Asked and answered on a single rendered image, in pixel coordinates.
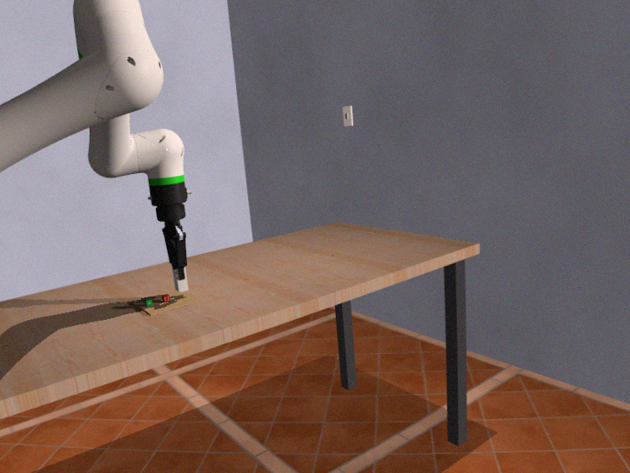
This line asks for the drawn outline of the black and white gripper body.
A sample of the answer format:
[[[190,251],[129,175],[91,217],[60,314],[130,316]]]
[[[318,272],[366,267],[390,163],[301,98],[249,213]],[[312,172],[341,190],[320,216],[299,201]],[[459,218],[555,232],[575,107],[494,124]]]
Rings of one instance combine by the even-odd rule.
[[[181,204],[179,206],[173,206],[169,208],[156,208],[157,220],[164,222],[164,227],[171,228],[172,241],[175,240],[175,234],[177,234],[176,225],[181,230],[180,219],[185,218],[185,208]],[[170,221],[169,221],[170,220]]]

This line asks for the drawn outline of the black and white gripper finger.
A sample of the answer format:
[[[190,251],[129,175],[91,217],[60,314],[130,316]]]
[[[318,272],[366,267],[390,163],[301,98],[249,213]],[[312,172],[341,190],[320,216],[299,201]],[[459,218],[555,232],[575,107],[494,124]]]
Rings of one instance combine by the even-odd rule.
[[[175,236],[175,240],[172,241],[171,228],[167,228],[167,234],[169,235],[169,240],[170,240],[170,243],[172,245],[172,250],[173,250],[175,266],[172,268],[175,270],[175,273],[176,273],[178,292],[183,292],[183,291],[189,290],[188,283],[187,283],[186,270],[185,270],[185,266],[187,266],[186,244],[185,244],[186,234],[185,232],[183,232],[182,226],[180,230],[179,226],[176,225],[176,229],[177,229],[176,231],[177,234]],[[176,249],[175,249],[175,244],[176,244]],[[176,260],[176,256],[177,256],[177,260]]]
[[[163,234],[164,234],[164,240],[165,240],[165,244],[166,244],[166,249],[168,252],[168,257],[169,257],[169,262],[171,263],[172,267],[174,267],[174,259],[173,259],[173,254],[172,254],[172,247],[171,247],[171,243],[169,240],[169,235],[167,234],[167,228],[168,227],[164,227],[162,229]],[[176,282],[176,276],[175,276],[175,270],[172,268],[173,271],[173,276],[174,276],[174,283],[175,283],[175,289],[178,290],[178,286],[177,286],[177,282]]]

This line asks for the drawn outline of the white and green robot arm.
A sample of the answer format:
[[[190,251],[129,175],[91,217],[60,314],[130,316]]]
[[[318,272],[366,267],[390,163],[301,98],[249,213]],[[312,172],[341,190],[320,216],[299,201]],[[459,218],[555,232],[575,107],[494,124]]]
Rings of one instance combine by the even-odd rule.
[[[73,18],[79,60],[0,104],[0,172],[90,128],[88,160],[98,175],[145,173],[151,205],[185,203],[179,136],[130,134],[130,113],[151,104],[164,79],[138,0],[74,0]]]

